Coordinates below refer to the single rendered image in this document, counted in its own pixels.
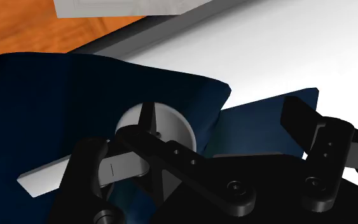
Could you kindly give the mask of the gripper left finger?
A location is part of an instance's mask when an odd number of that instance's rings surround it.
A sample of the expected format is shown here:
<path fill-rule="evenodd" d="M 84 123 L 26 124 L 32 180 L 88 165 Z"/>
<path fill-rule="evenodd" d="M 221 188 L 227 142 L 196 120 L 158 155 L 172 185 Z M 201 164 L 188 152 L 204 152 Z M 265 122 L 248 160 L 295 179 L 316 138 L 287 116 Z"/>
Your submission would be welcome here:
<path fill-rule="evenodd" d="M 256 191 L 245 179 L 230 172 L 217 177 L 212 163 L 176 141 L 156 136 L 155 105 L 142 105 L 139 122 L 120 128 L 113 141 L 85 138 L 75 145 L 52 206 L 48 224 L 126 224 L 123 211 L 103 197 L 99 183 L 100 164 L 108 149 L 122 154 L 134 152 L 149 165 L 141 183 L 148 187 L 158 206 L 165 202 L 162 172 L 180 180 L 192 204 L 199 203 L 223 220 L 242 220 L 254 210 Z"/>

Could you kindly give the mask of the white bed with grey frame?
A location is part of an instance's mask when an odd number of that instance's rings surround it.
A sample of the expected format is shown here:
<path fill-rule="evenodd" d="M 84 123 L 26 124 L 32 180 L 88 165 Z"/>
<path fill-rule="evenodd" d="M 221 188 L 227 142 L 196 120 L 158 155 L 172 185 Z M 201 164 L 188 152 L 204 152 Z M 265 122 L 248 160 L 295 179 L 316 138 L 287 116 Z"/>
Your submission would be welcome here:
<path fill-rule="evenodd" d="M 358 128 L 358 0 L 212 0 L 78 51 L 221 80 L 226 108 L 315 87 L 319 113 Z"/>

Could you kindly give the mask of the white flat rectangular slab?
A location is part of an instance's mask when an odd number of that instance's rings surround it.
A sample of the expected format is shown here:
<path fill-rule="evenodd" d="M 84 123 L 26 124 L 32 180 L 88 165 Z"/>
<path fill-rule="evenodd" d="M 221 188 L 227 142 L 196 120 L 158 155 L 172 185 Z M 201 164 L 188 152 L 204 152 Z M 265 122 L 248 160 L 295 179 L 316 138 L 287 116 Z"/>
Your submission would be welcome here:
<path fill-rule="evenodd" d="M 33 198 L 54 191 L 60 186 L 69 159 L 68 155 L 25 172 L 19 175 L 17 182 Z"/>

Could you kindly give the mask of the white cabinet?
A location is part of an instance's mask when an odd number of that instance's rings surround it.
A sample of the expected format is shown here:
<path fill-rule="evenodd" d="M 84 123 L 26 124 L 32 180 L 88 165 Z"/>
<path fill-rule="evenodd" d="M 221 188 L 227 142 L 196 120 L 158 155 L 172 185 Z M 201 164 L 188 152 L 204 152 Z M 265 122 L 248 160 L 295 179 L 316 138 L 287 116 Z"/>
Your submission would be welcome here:
<path fill-rule="evenodd" d="M 180 15 L 212 0 L 53 0 L 58 18 Z"/>

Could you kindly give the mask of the dark blue pillow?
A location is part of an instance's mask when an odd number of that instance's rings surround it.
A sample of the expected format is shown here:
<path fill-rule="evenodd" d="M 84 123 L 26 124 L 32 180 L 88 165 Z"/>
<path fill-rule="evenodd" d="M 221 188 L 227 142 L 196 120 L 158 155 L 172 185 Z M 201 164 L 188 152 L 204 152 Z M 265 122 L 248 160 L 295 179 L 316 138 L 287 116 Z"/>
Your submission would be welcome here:
<path fill-rule="evenodd" d="M 31 197 L 18 176 L 69 155 L 84 137 L 113 136 L 132 106 L 174 108 L 203 151 L 230 93 L 219 80 L 98 55 L 0 55 L 0 224 L 45 224 L 54 194 Z"/>

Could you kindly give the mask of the dark blue flat cushion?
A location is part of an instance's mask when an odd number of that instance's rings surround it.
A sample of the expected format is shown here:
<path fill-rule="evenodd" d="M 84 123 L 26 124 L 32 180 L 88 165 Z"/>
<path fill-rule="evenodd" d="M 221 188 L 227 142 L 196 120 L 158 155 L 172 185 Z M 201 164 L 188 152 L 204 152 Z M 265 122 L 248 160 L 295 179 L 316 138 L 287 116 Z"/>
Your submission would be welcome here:
<path fill-rule="evenodd" d="M 280 124 L 286 96 L 299 97 L 315 109 L 319 90 L 305 88 L 221 110 L 203 156 L 281 153 L 302 158 L 303 150 Z"/>

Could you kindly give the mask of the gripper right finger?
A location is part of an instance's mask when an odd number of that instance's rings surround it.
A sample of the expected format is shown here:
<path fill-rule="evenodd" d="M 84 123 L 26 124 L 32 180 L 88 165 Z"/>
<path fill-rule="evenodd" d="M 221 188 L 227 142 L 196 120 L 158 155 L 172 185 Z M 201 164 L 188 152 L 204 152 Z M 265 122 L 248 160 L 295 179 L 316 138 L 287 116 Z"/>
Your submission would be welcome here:
<path fill-rule="evenodd" d="M 280 124 L 307 154 L 303 206 L 319 213 L 332 209 L 344 168 L 358 173 L 358 129 L 295 96 L 285 97 Z"/>

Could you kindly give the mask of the white round cup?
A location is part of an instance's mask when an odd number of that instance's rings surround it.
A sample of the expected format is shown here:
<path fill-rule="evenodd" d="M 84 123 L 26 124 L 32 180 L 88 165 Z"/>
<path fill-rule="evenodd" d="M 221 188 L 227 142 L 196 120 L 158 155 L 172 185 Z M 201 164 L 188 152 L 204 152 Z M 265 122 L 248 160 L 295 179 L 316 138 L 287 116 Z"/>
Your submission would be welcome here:
<path fill-rule="evenodd" d="M 128 109 L 120 118 L 115 132 L 124 126 L 138 124 L 141 108 L 142 103 Z M 167 142 L 174 140 L 185 147 L 196 151 L 196 137 L 193 129 L 180 112 L 168 105 L 156 102 L 155 115 L 156 131 L 160 133 L 160 139 L 162 141 Z"/>

